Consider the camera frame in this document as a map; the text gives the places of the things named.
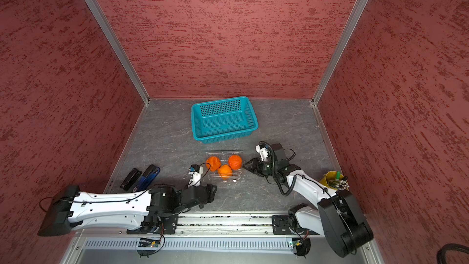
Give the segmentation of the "right circuit board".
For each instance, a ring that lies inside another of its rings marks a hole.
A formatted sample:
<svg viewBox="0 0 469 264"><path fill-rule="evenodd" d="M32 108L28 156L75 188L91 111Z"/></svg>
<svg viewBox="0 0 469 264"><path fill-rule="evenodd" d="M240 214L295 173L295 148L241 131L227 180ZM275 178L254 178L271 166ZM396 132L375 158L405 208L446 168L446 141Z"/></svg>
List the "right circuit board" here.
<svg viewBox="0 0 469 264"><path fill-rule="evenodd" d="M292 239L290 243L291 243L292 249L299 249L300 247L303 247L303 241L297 238Z"/></svg>

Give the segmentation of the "teal plastic basket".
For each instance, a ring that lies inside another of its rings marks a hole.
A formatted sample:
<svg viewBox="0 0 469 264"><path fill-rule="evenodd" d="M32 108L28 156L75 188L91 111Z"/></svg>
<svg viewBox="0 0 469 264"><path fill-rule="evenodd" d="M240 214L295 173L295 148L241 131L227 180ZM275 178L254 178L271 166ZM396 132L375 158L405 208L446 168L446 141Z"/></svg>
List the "teal plastic basket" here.
<svg viewBox="0 0 469 264"><path fill-rule="evenodd" d="M247 97L197 103L191 108L193 138L204 144L249 136L258 120Z"/></svg>

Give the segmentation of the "black stapler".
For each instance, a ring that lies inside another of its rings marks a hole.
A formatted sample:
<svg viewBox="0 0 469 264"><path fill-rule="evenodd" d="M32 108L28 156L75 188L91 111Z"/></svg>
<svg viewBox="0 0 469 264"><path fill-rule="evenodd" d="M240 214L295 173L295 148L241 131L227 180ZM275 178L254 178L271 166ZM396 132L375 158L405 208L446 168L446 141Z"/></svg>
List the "black stapler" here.
<svg viewBox="0 0 469 264"><path fill-rule="evenodd" d="M129 189L137 182L139 177L142 175L142 171L133 168L128 175L124 178L123 182L120 185L120 189L124 191L129 191Z"/></svg>

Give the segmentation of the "yellow cup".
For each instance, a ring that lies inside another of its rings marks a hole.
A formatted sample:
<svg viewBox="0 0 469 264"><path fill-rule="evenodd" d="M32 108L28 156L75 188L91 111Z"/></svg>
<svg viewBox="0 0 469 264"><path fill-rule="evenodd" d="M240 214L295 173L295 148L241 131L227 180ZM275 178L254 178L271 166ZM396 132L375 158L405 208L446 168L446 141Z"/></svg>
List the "yellow cup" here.
<svg viewBox="0 0 469 264"><path fill-rule="evenodd" d="M329 171L328 173L326 173L323 178L320 180L320 184L322 184L323 186L327 187L327 188L330 188L332 189L329 185L328 185L328 181L330 180L334 180L334 179L340 179L340 178L343 178L344 175L341 173L341 172L338 172L338 171Z"/></svg>

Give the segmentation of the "left circuit board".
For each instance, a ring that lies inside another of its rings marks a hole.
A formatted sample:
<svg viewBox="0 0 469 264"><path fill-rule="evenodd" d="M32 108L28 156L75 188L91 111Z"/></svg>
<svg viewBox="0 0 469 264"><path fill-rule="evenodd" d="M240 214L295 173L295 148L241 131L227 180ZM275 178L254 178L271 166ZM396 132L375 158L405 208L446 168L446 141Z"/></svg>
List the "left circuit board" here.
<svg viewBox="0 0 469 264"><path fill-rule="evenodd" d="M160 247L161 243L162 243L162 240L151 239L151 238L141 238L138 243L138 248L156 249Z"/></svg>

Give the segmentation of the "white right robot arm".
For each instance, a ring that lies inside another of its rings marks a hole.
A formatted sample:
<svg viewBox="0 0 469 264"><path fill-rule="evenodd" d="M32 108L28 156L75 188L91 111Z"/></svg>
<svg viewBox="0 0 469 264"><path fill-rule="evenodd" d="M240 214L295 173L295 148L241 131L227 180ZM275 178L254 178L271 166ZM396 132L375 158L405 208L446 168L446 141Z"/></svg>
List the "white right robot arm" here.
<svg viewBox="0 0 469 264"><path fill-rule="evenodd" d="M374 233L357 199L348 190L328 188L309 177L296 165L279 166L253 158L243 168L257 176L272 177L285 195L299 193L312 206L298 205L289 211L291 229L313 231L326 238L340 257L345 257L374 239Z"/></svg>

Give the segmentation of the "circuit board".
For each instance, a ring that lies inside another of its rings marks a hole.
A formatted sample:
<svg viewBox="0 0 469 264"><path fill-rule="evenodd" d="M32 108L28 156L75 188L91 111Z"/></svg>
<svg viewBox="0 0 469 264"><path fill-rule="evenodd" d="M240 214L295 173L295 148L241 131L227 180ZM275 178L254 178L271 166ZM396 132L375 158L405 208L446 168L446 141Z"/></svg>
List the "circuit board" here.
<svg viewBox="0 0 469 264"><path fill-rule="evenodd" d="M292 239L290 243L291 243L292 249L299 249L300 247L303 247L303 241L297 238Z"/></svg>
<svg viewBox="0 0 469 264"><path fill-rule="evenodd" d="M162 240L151 239L151 238L141 238L138 243L138 248L156 249L160 247L161 243L162 243Z"/></svg>

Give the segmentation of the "aluminium mounting rail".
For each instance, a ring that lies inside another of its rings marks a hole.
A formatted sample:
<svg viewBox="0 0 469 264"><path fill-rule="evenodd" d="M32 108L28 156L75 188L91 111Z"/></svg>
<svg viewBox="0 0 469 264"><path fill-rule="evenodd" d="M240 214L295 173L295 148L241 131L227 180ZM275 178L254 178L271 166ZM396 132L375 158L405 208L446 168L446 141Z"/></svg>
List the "aluminium mounting rail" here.
<svg viewBox="0 0 469 264"><path fill-rule="evenodd" d="M168 218L150 218L124 215L124 222L130 224L129 230L136 230L141 225L147 233L163 232L168 235L290 235L299 233L339 237L350 233L353 237L373 237L370 226L364 216L345 215L333 211L330 215L304 207L288 214L269 212L228 212L228 213L183 213Z"/></svg>

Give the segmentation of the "bundle of pens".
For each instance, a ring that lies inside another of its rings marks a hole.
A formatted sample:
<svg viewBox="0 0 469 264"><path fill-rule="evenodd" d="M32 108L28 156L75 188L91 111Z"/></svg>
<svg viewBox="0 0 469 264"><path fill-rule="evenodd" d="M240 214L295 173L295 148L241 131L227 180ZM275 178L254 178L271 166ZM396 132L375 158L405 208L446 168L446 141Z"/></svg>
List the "bundle of pens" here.
<svg viewBox="0 0 469 264"><path fill-rule="evenodd" d="M349 184L348 184L348 177L344 176L343 178L340 179L334 179L328 181L328 185L335 190L341 191L341 190L348 190L349 189Z"/></svg>

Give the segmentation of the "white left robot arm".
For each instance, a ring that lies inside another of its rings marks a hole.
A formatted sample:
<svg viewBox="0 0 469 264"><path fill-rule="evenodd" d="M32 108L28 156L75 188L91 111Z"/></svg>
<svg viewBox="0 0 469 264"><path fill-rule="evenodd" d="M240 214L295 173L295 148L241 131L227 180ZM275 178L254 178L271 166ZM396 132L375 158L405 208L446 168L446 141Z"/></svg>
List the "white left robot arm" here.
<svg viewBox="0 0 469 264"><path fill-rule="evenodd" d="M211 203L217 186L197 185L178 190L163 185L134 193L95 194L70 185L57 193L37 232L39 237L67 235L86 228L115 227L128 233L150 233L168 225L174 218L194 207Z"/></svg>

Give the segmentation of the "blue stapler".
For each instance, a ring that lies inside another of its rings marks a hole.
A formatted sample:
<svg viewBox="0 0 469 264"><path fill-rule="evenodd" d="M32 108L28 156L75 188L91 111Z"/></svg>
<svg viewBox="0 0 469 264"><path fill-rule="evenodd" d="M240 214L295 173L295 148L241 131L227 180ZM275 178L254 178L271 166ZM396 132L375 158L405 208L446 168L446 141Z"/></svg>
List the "blue stapler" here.
<svg viewBox="0 0 469 264"><path fill-rule="evenodd" d="M160 171L160 167L150 165L142 174L142 177L139 179L138 183L134 187L133 192L139 192L148 189L154 179L158 176Z"/></svg>

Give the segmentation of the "clear plastic clamshell container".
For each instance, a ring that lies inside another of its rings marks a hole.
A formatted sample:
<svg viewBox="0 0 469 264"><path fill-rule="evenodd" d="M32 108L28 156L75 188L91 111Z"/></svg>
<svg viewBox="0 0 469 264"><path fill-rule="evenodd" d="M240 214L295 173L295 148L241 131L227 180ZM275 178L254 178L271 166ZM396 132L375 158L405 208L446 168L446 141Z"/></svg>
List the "clear plastic clamshell container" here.
<svg viewBox="0 0 469 264"><path fill-rule="evenodd" d="M242 164L245 161L242 150L218 150L205 152L210 183L238 183L244 176Z"/></svg>

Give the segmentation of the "orange fruit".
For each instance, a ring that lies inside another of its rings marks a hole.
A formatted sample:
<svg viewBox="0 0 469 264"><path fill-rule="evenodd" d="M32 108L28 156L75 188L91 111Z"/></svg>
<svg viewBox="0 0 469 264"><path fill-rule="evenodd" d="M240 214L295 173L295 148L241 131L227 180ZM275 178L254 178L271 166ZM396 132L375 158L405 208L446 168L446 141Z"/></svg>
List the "orange fruit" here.
<svg viewBox="0 0 469 264"><path fill-rule="evenodd" d="M237 171L243 167L243 160L239 155L232 155L228 159L228 165L233 171Z"/></svg>
<svg viewBox="0 0 469 264"><path fill-rule="evenodd" d="M217 173L222 180L227 180L232 177L233 170L229 165L223 165L217 170Z"/></svg>
<svg viewBox="0 0 469 264"><path fill-rule="evenodd" d="M210 156L206 160L206 164L211 172L216 172L222 166L221 160L217 156Z"/></svg>

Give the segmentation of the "orange fruit front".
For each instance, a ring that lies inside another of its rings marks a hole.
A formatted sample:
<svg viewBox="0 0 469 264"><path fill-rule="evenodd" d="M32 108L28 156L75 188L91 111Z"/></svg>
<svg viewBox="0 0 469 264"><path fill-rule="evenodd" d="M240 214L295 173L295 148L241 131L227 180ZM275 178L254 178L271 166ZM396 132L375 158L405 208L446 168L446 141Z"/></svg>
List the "orange fruit front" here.
<svg viewBox="0 0 469 264"><path fill-rule="evenodd" d="M227 180L232 177L233 170L229 165L223 165L217 170L217 173L222 180Z"/></svg>

